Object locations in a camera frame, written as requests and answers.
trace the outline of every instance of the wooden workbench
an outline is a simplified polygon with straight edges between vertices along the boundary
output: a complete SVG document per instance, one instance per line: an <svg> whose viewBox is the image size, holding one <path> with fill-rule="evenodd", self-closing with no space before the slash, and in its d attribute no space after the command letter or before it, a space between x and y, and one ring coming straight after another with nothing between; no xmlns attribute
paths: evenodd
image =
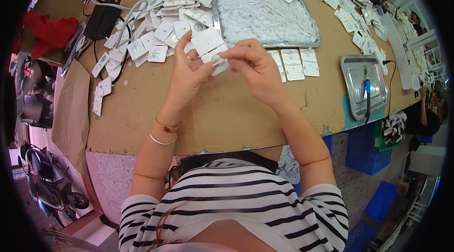
<svg viewBox="0 0 454 252"><path fill-rule="evenodd" d="M122 0L121 4L132 7L137 1ZM361 54L352 42L353 33L345 31L334 16L334 10L326 3L319 0L304 1L322 37L322 45L315 49L320 77L287 81L284 87L320 135L362 125L364 120L355 121L350 113L340 68L342 55ZM85 12L90 13L92 9L93 5L88 4ZM386 51L387 59L394 59L391 47L375 36L372 27L370 29L378 47ZM101 40L96 44L98 57L108 52L103 46L104 42ZM92 48L88 47L78 59L89 73L96 63ZM91 108L88 110L90 130L87 151L137 154L162 107L172 73L173 56L168 57L165 63L146 62L139 68L132 61L128 67L128 62L112 93L103 98L102 116L96 116ZM388 87L393 69L394 63L388 64L389 74L385 78ZM89 107L93 101L94 87L99 81L91 77ZM390 91L392 112L419 100L413 91L402 90L398 69ZM370 121L383 118L385 113L388 113L388 108L373 112ZM187 107L175 154L236 151L285 143L287 140L272 110L251 97L240 74L225 71L216 76L213 82L201 85L195 101Z"/></svg>

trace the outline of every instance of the power adapter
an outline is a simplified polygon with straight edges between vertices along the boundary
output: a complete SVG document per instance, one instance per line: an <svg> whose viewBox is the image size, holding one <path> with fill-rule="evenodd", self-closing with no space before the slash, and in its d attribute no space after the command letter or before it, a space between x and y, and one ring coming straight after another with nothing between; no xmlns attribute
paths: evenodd
<svg viewBox="0 0 454 252"><path fill-rule="evenodd" d="M114 0L105 0L106 4L120 4ZM88 19L87 26L83 34L92 40L100 40L109 37L120 17L121 10L114 7L96 5Z"/></svg>

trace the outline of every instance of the green crate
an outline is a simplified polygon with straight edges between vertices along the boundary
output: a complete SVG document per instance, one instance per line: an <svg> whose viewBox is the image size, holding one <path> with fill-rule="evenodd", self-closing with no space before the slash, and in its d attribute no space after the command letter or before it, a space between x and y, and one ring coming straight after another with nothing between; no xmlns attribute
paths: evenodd
<svg viewBox="0 0 454 252"><path fill-rule="evenodd" d="M378 150L378 152L381 153L384 152L385 150L397 147L400 144L400 141L396 143L384 144L383 129L381 125L381 120L379 120L375 122L374 141L372 143L374 150Z"/></svg>

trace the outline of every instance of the blue handle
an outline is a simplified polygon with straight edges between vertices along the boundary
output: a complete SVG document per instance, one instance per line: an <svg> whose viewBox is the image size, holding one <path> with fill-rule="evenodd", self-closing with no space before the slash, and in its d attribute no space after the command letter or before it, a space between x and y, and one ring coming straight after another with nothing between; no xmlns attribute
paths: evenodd
<svg viewBox="0 0 454 252"><path fill-rule="evenodd" d="M370 80L366 80L366 93L371 93L371 81Z"/></svg>

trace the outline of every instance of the silver bangle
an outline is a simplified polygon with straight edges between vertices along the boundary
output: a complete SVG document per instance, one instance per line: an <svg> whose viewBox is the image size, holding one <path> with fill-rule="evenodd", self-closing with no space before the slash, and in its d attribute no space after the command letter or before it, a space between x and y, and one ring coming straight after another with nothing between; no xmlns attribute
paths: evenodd
<svg viewBox="0 0 454 252"><path fill-rule="evenodd" d="M175 136L175 138L173 139L173 141L168 142L168 143L156 141L156 139L153 137L153 135L151 135L151 131L150 131L150 137L153 139L153 141L155 141L156 143L162 144L163 146L168 146L169 144L172 144L172 143L174 143L174 142L177 140L177 137Z"/></svg>

